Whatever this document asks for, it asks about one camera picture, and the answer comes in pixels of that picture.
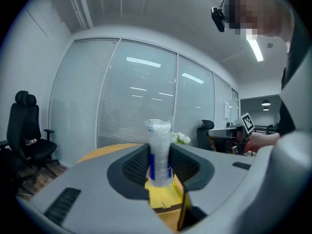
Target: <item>headrest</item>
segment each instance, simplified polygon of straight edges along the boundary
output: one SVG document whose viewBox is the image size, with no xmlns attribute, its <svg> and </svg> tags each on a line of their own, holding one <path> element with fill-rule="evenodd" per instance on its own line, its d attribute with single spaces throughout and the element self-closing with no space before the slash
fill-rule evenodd
<svg viewBox="0 0 312 234">
<path fill-rule="evenodd" d="M 213 129 L 215 127 L 215 124 L 211 120 L 202 119 L 201 121 L 203 122 L 201 127 L 204 129 Z"/>
<path fill-rule="evenodd" d="M 27 96 L 28 92 L 27 91 L 19 91 L 16 95 L 15 95 L 15 101 L 17 104 L 19 105 L 23 105 L 26 106 L 26 96 Z"/>
<path fill-rule="evenodd" d="M 36 97 L 34 95 L 28 94 L 26 96 L 26 105 L 27 106 L 33 106 L 37 103 Z"/>
</svg>

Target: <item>hand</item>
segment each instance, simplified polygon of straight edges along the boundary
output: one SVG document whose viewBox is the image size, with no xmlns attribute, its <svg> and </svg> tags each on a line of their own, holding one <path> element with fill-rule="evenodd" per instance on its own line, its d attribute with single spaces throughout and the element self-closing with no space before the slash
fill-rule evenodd
<svg viewBox="0 0 312 234">
<path fill-rule="evenodd" d="M 245 145 L 244 151 L 252 151 L 258 152 L 261 147 L 267 146 L 266 135 L 259 134 L 259 133 L 251 133 L 249 136 L 247 143 Z"/>
</svg>

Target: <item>floor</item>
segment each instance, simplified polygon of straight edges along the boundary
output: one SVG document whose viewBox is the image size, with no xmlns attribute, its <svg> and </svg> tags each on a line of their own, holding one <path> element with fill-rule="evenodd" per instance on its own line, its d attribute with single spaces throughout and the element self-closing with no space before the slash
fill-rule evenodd
<svg viewBox="0 0 312 234">
<path fill-rule="evenodd" d="M 55 172 L 55 174 L 57 176 L 61 175 L 62 173 L 64 173 L 66 171 L 66 167 L 62 166 L 62 165 L 57 165 L 55 163 L 52 164 L 48 164 L 47 165 L 53 172 Z M 23 176 L 27 176 L 27 175 L 31 175 L 34 174 L 36 172 L 36 167 L 33 168 L 27 168 L 23 171 L 19 172 L 19 175 Z M 41 188 L 47 186 L 51 181 L 53 181 L 52 175 L 50 174 L 50 172 L 48 170 L 46 170 L 45 168 L 42 168 L 39 171 L 37 180 L 35 182 L 35 184 L 32 183 L 31 180 L 28 180 L 26 182 L 26 184 L 24 184 L 24 186 L 30 190 L 33 194 L 36 194 L 36 192 L 38 192 Z M 30 200 L 31 199 L 31 195 L 29 195 L 27 192 L 23 191 L 22 189 L 18 190 L 17 195 L 23 197 L 26 200 Z"/>
</svg>

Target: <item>white flowers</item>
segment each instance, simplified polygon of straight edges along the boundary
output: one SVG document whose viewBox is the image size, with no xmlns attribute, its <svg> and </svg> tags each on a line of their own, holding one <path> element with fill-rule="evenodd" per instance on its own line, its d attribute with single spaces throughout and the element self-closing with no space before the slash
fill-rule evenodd
<svg viewBox="0 0 312 234">
<path fill-rule="evenodd" d="M 191 139 L 182 133 L 172 133 L 172 142 L 177 144 L 188 144 Z"/>
</svg>

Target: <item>desk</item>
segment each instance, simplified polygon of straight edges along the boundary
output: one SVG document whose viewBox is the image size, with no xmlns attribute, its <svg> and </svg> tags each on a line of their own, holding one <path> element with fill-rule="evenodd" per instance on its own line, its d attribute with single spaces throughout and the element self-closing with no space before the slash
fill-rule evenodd
<svg viewBox="0 0 312 234">
<path fill-rule="evenodd" d="M 140 144 L 129 143 L 102 147 L 88 153 L 86 156 L 82 157 L 78 163 L 138 145 Z M 183 186 L 177 176 L 174 176 L 173 185 L 170 188 L 156 188 L 151 186 L 148 182 L 145 184 L 145 188 L 149 190 L 151 207 L 155 209 L 157 215 L 165 222 L 165 224 L 172 231 L 176 232 L 184 193 Z"/>
</svg>

